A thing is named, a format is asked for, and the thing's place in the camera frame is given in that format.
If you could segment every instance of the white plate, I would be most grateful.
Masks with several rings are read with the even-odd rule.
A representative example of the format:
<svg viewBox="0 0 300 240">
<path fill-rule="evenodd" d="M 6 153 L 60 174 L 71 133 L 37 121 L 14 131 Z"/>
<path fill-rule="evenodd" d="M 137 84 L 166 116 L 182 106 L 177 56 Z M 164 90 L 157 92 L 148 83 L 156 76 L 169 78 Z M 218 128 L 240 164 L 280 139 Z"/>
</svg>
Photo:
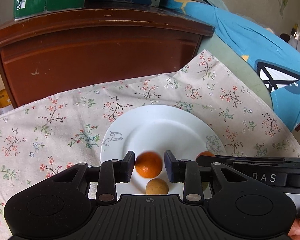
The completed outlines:
<svg viewBox="0 0 300 240">
<path fill-rule="evenodd" d="M 194 161 L 199 153 L 207 150 L 226 154 L 217 135 L 202 120 L 179 108 L 164 105 L 137 107 L 116 119 L 103 138 L 101 162 L 122 160 L 130 150 L 134 151 L 135 158 L 145 151 L 155 151 L 163 163 L 166 150 L 171 150 L 177 160 Z M 157 178 L 168 183 L 169 194 L 182 197 L 183 183 L 170 183 L 164 165 Z M 134 170 L 129 183 L 116 184 L 118 198 L 121 194 L 145 194 L 149 180 Z"/>
</svg>

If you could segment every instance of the gray flower drawing on plate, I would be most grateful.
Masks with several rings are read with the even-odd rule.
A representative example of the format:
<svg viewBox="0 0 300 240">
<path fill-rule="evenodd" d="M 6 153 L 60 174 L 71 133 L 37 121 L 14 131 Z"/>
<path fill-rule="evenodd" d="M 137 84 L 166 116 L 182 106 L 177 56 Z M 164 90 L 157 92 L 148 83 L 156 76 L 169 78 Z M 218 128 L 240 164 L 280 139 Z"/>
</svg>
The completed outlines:
<svg viewBox="0 0 300 240">
<path fill-rule="evenodd" d="M 207 140 L 208 141 L 206 143 L 206 147 L 209 152 L 215 155 L 219 155 L 220 153 L 223 153 L 223 151 L 220 149 L 222 144 L 217 136 L 215 135 L 207 136 Z"/>
<path fill-rule="evenodd" d="M 123 138 L 122 138 L 122 134 L 121 133 L 119 133 L 119 132 L 111 132 L 110 131 L 109 137 L 104 140 L 104 142 L 102 143 L 102 145 L 104 145 L 104 146 L 110 146 L 110 145 L 107 144 L 108 142 L 110 142 L 110 141 L 119 141 L 119 140 L 122 140 L 122 139 Z"/>
</svg>

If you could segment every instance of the metal screw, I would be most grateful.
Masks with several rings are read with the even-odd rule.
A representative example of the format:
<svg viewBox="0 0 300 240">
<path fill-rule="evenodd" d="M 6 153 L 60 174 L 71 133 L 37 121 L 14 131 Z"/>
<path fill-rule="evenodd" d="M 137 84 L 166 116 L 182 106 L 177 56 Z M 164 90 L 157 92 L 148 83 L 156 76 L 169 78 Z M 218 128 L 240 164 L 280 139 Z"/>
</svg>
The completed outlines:
<svg viewBox="0 0 300 240">
<path fill-rule="evenodd" d="M 99 196 L 99 200 L 103 202 L 108 202 L 114 199 L 114 196 L 111 194 L 102 194 Z"/>
<path fill-rule="evenodd" d="M 186 199 L 191 202 L 197 202 L 197 201 L 201 200 L 201 196 L 198 194 L 189 194 L 186 196 Z"/>
</svg>

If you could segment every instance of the printed flower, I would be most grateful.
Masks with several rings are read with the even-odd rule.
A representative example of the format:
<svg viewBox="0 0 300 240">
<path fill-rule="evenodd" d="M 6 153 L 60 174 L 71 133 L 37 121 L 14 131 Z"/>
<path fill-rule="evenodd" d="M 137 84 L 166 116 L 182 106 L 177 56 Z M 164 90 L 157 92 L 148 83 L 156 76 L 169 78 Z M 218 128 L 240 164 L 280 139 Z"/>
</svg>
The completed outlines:
<svg viewBox="0 0 300 240">
<path fill-rule="evenodd" d="M 68 163 L 67 164 L 67 168 L 70 168 L 70 167 L 72 167 L 73 166 L 73 163 Z"/>
</svg>

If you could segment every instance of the orange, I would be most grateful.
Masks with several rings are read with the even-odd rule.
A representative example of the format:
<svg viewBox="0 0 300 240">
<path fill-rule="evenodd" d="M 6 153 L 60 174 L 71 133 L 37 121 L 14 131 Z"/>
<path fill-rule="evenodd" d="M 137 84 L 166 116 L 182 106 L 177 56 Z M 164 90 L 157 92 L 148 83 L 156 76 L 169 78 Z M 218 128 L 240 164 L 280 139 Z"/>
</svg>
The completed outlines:
<svg viewBox="0 0 300 240">
<path fill-rule="evenodd" d="M 135 168 L 140 176 L 152 179 L 162 171 L 162 159 L 156 152 L 144 152 L 137 157 Z"/>
<path fill-rule="evenodd" d="M 204 156 L 212 156 L 214 157 L 215 155 L 209 151 L 205 151 L 205 152 L 202 152 L 202 153 L 199 153 L 199 155 L 197 156 L 197 158 L 201 155 L 204 155 Z"/>
</svg>

